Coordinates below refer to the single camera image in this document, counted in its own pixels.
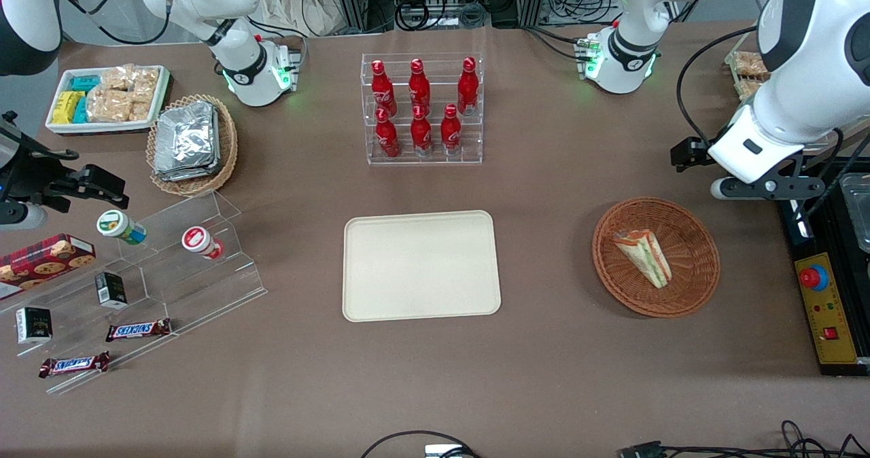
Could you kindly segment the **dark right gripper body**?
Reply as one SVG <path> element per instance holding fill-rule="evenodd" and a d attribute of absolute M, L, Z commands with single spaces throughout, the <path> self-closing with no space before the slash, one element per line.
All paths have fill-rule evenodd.
<path fill-rule="evenodd" d="M 69 173 L 61 162 L 66 157 L 21 132 L 17 117 L 16 112 L 2 115 L 2 199 L 45 205 L 50 186 Z"/>

